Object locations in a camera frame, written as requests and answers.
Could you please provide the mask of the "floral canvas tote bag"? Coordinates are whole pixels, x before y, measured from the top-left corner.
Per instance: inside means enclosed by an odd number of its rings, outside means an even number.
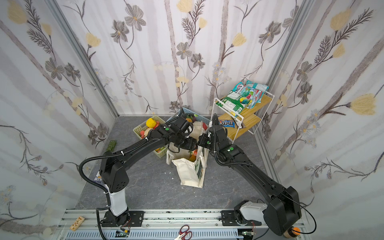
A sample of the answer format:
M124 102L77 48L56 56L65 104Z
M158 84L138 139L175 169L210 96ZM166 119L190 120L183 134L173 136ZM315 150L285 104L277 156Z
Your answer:
M207 168L209 150L197 147L197 156L193 151L177 148L173 143L170 144L166 154L167 165L173 164L181 181L181 185L202 188Z

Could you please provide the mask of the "beige toy garlic bulb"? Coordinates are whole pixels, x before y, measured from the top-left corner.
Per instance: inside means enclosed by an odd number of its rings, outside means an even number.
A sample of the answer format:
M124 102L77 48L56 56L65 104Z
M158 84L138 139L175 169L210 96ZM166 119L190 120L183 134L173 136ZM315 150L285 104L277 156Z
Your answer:
M152 130L153 130L152 128L146 129L144 132L144 137L147 137L149 135L150 131L152 131Z

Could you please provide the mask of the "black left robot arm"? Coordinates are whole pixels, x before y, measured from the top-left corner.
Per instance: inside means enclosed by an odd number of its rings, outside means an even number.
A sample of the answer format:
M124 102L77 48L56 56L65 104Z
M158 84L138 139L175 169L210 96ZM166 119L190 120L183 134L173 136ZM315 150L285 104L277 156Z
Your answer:
M129 183L127 170L152 151L171 143L178 150L194 150L197 147L197 140L190 137L193 129L193 124L179 115L154 129L149 129L146 137L119 152L106 152L102 156L85 159L79 164L78 171L82 179L102 189L107 198L107 206L96 209L99 230L102 227L127 226L131 220L125 194ZM102 161L100 168L102 185L88 178L83 171L86 163L95 160Z

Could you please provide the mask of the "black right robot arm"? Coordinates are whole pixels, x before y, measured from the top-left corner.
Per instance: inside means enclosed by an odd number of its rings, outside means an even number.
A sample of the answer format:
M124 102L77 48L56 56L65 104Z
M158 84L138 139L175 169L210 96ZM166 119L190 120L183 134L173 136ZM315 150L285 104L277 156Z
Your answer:
M263 205L251 201L236 205L234 218L238 224L265 223L273 233L282 236L302 217L298 192L279 184L255 166L240 147L229 141L228 131L216 114L209 130L199 137L198 145L208 148L217 164L239 173L264 197Z

